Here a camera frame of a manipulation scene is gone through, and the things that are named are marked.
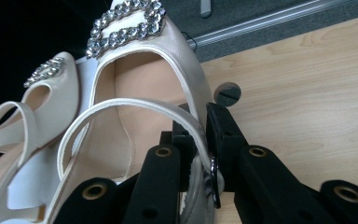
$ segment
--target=slingback strap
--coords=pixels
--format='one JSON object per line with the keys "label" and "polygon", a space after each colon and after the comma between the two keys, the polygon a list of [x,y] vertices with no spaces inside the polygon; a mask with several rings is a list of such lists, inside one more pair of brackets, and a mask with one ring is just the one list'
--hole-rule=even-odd
{"label": "slingback strap", "polygon": [[23,142],[23,151],[18,164],[20,167],[27,161],[34,150],[37,149],[37,146],[34,143],[36,138],[36,127],[34,111],[28,105],[19,102],[8,101],[1,104],[0,120],[14,107],[17,107],[17,111],[21,113],[22,122],[18,120],[8,124],[6,127],[0,128],[0,147]]}
{"label": "slingback strap", "polygon": [[[177,105],[152,99],[116,98],[92,106],[72,123],[62,138],[57,158],[60,178],[63,178],[65,170],[68,167],[72,157],[74,142],[81,130],[104,110],[119,105],[139,106],[163,114],[181,124],[189,134],[193,136],[198,149],[198,156],[192,164],[189,190],[186,196],[186,207],[181,216],[181,223],[188,223],[189,220],[192,220],[191,223],[196,223],[198,220],[206,221],[206,223],[213,223],[213,199],[211,196],[207,198],[207,196],[202,193],[204,192],[202,166],[208,173],[210,173],[209,168],[211,167],[210,158],[207,153],[205,132],[200,123],[191,116],[191,114],[187,113]],[[218,172],[217,175],[221,192],[224,189],[224,179],[220,172]],[[203,215],[205,214],[205,208],[203,206],[207,206],[208,212],[206,216]]]}

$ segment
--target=wooden surface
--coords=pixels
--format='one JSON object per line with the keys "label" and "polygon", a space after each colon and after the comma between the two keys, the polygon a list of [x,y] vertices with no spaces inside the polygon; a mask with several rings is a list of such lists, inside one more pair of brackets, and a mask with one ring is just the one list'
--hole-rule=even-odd
{"label": "wooden surface", "polygon": [[[213,91],[241,87],[229,110],[246,139],[273,150],[300,182],[358,185],[358,19],[202,67]],[[232,194],[224,193],[217,220],[241,223]]]}

